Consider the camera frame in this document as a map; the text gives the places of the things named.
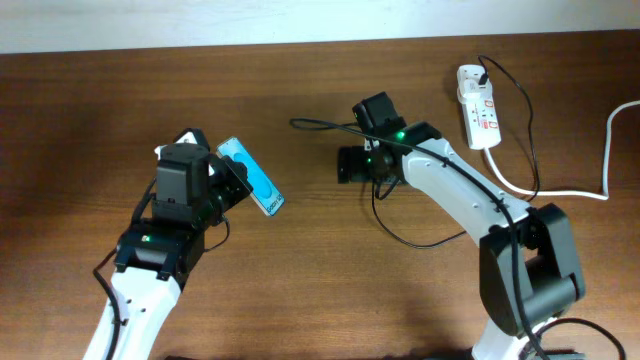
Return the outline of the blue Galaxy S25 smartphone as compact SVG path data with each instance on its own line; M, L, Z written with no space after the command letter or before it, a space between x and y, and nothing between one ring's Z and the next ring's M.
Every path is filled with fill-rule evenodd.
M285 203L285 198L239 139L230 137L219 144L217 154L229 156L246 167L252 198L266 216L275 216Z

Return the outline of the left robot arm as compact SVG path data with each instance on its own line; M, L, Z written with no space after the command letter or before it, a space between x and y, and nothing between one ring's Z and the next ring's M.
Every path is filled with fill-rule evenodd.
M247 167L194 144L159 150L156 174L108 254L115 270L93 275L107 295L88 359L146 359L186 282L208 252L206 231L252 191Z

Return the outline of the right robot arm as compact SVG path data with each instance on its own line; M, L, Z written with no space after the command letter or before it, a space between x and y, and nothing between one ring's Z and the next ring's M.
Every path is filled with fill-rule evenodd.
M586 294L566 214L501 190L437 129L426 122L407 125L384 92L352 111L365 143L340 149L339 182L408 184L443 208L479 248L480 297L489 320L459 358L532 357L529 331L552 323Z

